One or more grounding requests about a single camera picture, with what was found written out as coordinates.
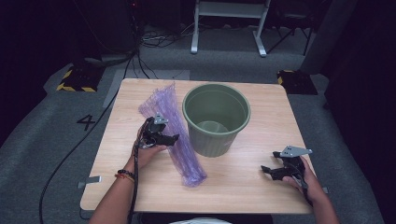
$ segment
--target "green plastic bin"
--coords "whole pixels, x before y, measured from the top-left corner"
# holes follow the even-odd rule
[[[236,135],[248,125],[250,106],[235,88],[209,83],[187,93],[183,115],[194,150],[206,157],[218,157],[228,151]]]

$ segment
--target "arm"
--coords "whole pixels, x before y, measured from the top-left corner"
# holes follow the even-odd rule
[[[308,199],[311,200],[313,204],[315,220],[318,224],[340,223],[337,215],[335,214],[332,202],[323,191],[322,186],[319,184],[317,177],[314,175],[311,168],[309,167],[308,162],[303,157],[301,157],[301,159],[305,166],[304,180],[308,184]],[[301,193],[303,193],[302,188],[290,176],[285,176],[282,180],[288,182],[290,185],[297,188]]]
[[[146,149],[139,149],[138,166],[144,167],[151,158],[158,152],[165,150],[165,146],[155,146]],[[131,155],[128,162],[123,167],[134,173],[134,156]],[[102,201],[96,207],[90,223],[126,223],[131,200],[134,193],[134,182],[127,178],[116,178],[113,185],[107,191]]]

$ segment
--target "purple plastic bag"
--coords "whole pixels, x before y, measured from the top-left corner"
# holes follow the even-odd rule
[[[182,175],[185,186],[200,185],[206,179],[206,173],[195,156],[188,132],[177,109],[175,82],[161,90],[155,90],[147,101],[139,106],[139,112],[145,118],[154,117],[160,113],[169,120],[163,134],[180,135],[175,145],[168,147],[172,161]]]

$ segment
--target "cable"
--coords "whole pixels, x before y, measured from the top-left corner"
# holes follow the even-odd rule
[[[283,162],[283,164],[285,166],[289,166],[289,167],[293,168],[293,170],[297,172],[298,177],[300,177],[300,181],[301,181],[300,185],[303,189],[303,195],[305,197],[305,200],[309,203],[309,205],[313,206],[312,201],[309,200],[309,198],[308,198],[308,184],[304,180],[304,174],[301,173],[300,170],[296,166],[294,166],[293,164],[291,164],[289,162]]]
[[[132,197],[131,201],[131,207],[129,209],[129,216],[128,216],[128,223],[132,223],[132,216],[134,214],[134,205],[136,204],[136,197],[137,197],[137,187],[138,187],[138,182],[139,182],[139,166],[138,166],[138,152],[139,152],[139,145],[140,141],[142,140],[143,132],[146,130],[146,125],[148,125],[148,121],[145,120],[145,122],[142,124],[142,126],[139,129],[139,133],[136,137],[136,140],[134,141],[134,195]]]
[[[145,34],[142,36],[142,45],[147,48],[165,48],[176,41],[183,39],[184,37],[188,35],[192,35],[193,31],[189,31],[189,28],[191,28],[194,25],[194,23],[191,23],[187,27],[185,27],[181,32],[180,35],[169,35],[169,34],[164,34],[164,35],[158,35],[159,31],[147,31]]]
[[[132,67],[133,67],[133,69],[134,69],[134,59],[132,59]],[[136,78],[139,78],[139,77],[137,76],[137,73],[136,73],[135,70],[134,70],[134,75],[136,76]]]
[[[96,41],[99,43],[99,45],[102,46],[102,48],[104,48],[110,52],[113,52],[116,54],[125,54],[125,57],[122,59],[110,60],[107,62],[99,62],[99,63],[94,63],[94,62],[87,62],[87,63],[91,64],[92,66],[96,66],[96,67],[109,67],[109,66],[113,66],[116,64],[124,63],[124,62],[130,60],[132,57],[134,57],[137,46],[141,44],[141,40],[140,40],[140,37],[138,36],[138,32],[137,32],[137,28],[136,28],[136,21],[134,20],[134,16],[132,16],[132,19],[133,19],[132,24],[134,25],[133,36],[134,36],[134,39],[136,40],[135,41],[136,43],[131,50],[118,51],[118,50],[109,48],[101,41],[101,39],[96,35],[95,31],[92,29],[92,26],[88,22],[87,18],[84,16],[84,13],[82,12],[82,10],[81,10],[80,6],[78,5],[78,3],[76,2],[76,0],[73,0],[73,2],[74,2],[74,5],[76,6],[76,9],[78,10],[78,13],[82,17],[82,19],[84,20],[86,25],[88,26],[93,37],[96,39]]]
[[[125,71],[124,71],[124,76],[123,79],[125,79],[126,77],[126,72],[128,70],[128,66],[129,63],[131,62],[132,58],[128,61],[128,63],[125,66]],[[105,115],[105,113],[107,112],[107,110],[110,108],[111,104],[113,103],[113,101],[116,99],[116,96],[119,93],[119,90],[117,90],[117,92],[114,94],[113,98],[111,99],[111,101],[108,103],[107,107],[105,108],[105,110],[102,112],[102,114],[100,115],[99,119],[93,124],[92,128],[82,137],[82,139],[66,154],[66,156],[61,160],[61,162],[58,164],[58,166],[56,166],[55,170],[52,172],[52,174],[50,175],[49,179],[47,180],[46,185],[44,186],[43,190],[41,191],[41,196],[40,196],[40,202],[38,205],[38,214],[39,214],[39,219],[40,219],[40,223],[43,224],[44,220],[43,220],[43,201],[44,201],[44,196],[45,193],[47,191],[47,188],[50,184],[50,181],[52,180],[52,178],[56,175],[56,173],[58,172],[58,170],[61,168],[61,166],[64,164],[64,162],[69,158],[69,156],[76,151],[76,149],[79,147],[79,145],[88,137],[88,135],[90,135],[90,133],[94,130],[94,128],[97,126],[97,124],[100,122],[100,120],[103,118],[103,116]]]
[[[149,75],[145,72],[145,69],[143,68],[142,63],[147,67],[148,70],[150,70],[150,71],[152,72],[152,74],[153,74],[157,79],[159,79],[159,78],[157,77],[157,75],[155,74],[155,72],[154,72],[153,70],[151,70],[151,69],[146,65],[146,63],[143,62],[143,60],[140,58],[140,51],[137,52],[137,59],[138,59],[138,61],[139,61],[140,69],[142,69],[143,74],[145,74],[145,76],[146,76],[148,79],[149,79]]]
[[[81,219],[83,219],[83,220],[90,220],[89,217],[83,217],[81,212],[82,212],[82,209],[79,208],[79,217],[80,217]]]

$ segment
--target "bracelet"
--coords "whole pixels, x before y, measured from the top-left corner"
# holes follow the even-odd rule
[[[115,174],[114,176],[115,176],[116,178],[122,178],[122,179],[127,178],[127,179],[131,180],[131,181],[134,183],[134,179],[131,178],[130,176],[126,175],[126,174]]]
[[[118,170],[117,173],[119,175],[126,174],[126,175],[128,175],[129,177],[131,177],[134,180],[134,174],[129,172],[129,171],[127,171],[127,170]]]

